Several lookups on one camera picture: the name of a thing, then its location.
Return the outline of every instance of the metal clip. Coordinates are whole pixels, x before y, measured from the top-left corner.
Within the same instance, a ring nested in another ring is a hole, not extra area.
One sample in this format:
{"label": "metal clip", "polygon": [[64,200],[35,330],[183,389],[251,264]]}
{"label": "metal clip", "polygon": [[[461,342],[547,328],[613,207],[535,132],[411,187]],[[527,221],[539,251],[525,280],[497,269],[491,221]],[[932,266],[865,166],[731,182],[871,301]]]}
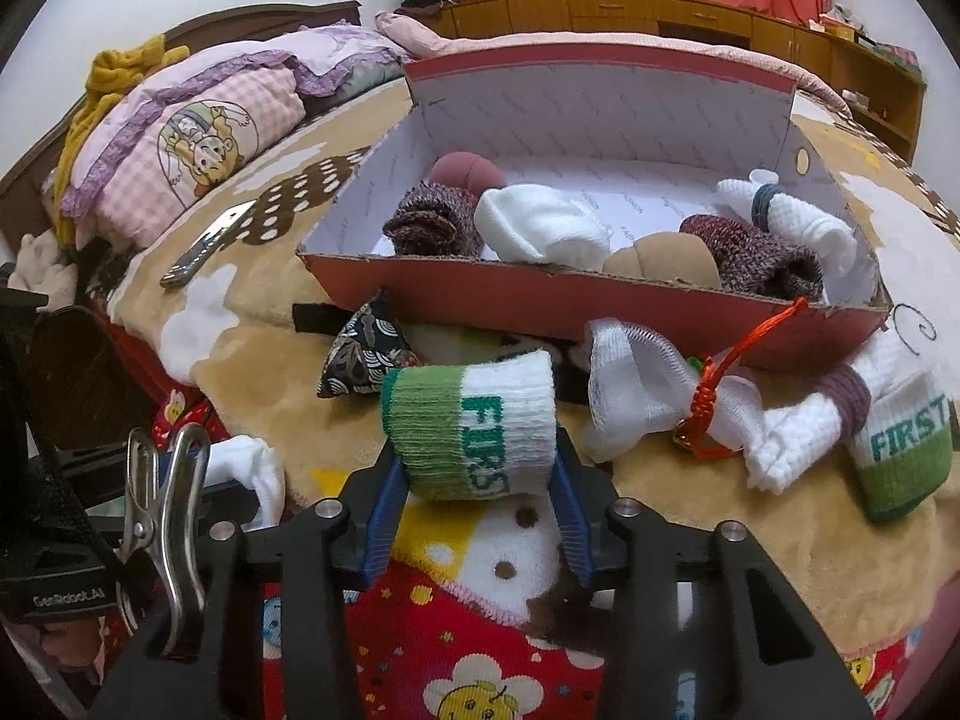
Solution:
{"label": "metal clip", "polygon": [[[170,629],[161,650],[169,655],[184,631],[203,624],[203,585],[197,570],[194,523],[210,459],[210,438],[203,427],[187,424],[174,439],[170,467],[160,485],[160,455],[141,429],[127,445],[123,541],[119,557],[127,563],[144,551],[160,577],[170,607]],[[128,592],[117,586],[117,605],[131,633],[139,624]]]}

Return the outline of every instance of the beige plush toy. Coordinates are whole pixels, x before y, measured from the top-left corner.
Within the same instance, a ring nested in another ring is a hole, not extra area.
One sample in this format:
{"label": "beige plush toy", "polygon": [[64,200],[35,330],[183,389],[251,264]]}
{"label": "beige plush toy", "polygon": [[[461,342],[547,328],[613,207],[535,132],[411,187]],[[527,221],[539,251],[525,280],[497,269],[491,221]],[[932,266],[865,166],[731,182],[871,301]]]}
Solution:
{"label": "beige plush toy", "polygon": [[661,232],[645,236],[631,247],[621,248],[608,256],[603,272],[720,289],[717,264],[706,244],[697,236],[686,233]]}
{"label": "beige plush toy", "polygon": [[77,295],[77,266],[61,262],[61,249],[53,230],[36,238],[28,233],[20,241],[16,269],[7,286],[47,295],[50,300],[40,311],[56,311],[73,305]]}

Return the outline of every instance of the red ball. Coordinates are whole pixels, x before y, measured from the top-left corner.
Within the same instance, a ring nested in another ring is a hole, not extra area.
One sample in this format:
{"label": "red ball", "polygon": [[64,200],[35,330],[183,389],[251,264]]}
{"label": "red ball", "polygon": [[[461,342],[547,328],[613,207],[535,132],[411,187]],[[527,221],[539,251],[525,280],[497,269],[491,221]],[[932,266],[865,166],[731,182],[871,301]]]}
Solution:
{"label": "red ball", "polygon": [[503,189],[507,186],[499,167],[469,151],[454,151],[440,157],[426,180],[432,184],[466,189],[477,197],[487,189]]}

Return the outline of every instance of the yellow knit scarf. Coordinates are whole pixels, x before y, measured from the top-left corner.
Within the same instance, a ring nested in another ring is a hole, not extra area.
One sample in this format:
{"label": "yellow knit scarf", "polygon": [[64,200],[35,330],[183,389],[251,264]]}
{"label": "yellow knit scarf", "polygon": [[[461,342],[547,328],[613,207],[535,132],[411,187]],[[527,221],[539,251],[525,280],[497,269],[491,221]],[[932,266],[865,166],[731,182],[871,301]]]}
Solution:
{"label": "yellow knit scarf", "polygon": [[74,221],[59,213],[61,199],[70,183],[73,163],[93,132],[120,100],[128,95],[133,87],[147,76],[158,70],[181,62],[190,55],[186,46],[165,50],[163,35],[157,35],[137,49],[127,52],[106,50],[93,59],[90,75],[86,80],[86,94],[80,110],[70,122],[66,133],[64,150],[56,163],[54,176],[54,207],[56,208],[56,240],[62,247],[73,245]]}

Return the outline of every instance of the wooden drawer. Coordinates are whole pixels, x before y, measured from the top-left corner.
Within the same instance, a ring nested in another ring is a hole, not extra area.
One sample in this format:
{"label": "wooden drawer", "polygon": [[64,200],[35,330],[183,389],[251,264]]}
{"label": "wooden drawer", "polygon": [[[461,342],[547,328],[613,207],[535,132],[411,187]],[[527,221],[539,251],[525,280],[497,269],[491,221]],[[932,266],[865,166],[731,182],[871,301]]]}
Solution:
{"label": "wooden drawer", "polygon": [[747,38],[751,37],[754,31],[749,13],[690,0],[655,1],[656,20],[659,22],[684,23]]}
{"label": "wooden drawer", "polygon": [[440,11],[440,15],[435,19],[425,17],[419,21],[424,26],[429,26],[440,37],[455,38],[457,36],[457,25],[453,23],[453,13],[448,8]]}
{"label": "wooden drawer", "polygon": [[466,5],[456,5],[450,12],[460,37],[499,37],[514,31],[510,27],[506,0],[478,0]]}
{"label": "wooden drawer", "polygon": [[651,19],[653,0],[567,0],[571,17],[591,19]]}
{"label": "wooden drawer", "polygon": [[792,62],[793,32],[793,25],[789,25],[789,23],[775,22],[772,19],[755,16],[754,36],[750,40],[750,49]]}
{"label": "wooden drawer", "polygon": [[513,32],[568,32],[566,0],[507,0]]}
{"label": "wooden drawer", "polygon": [[829,84],[833,65],[833,45],[826,35],[809,29],[795,29],[793,61]]}
{"label": "wooden drawer", "polygon": [[656,35],[656,22],[653,19],[574,16],[570,22],[574,32],[640,32]]}

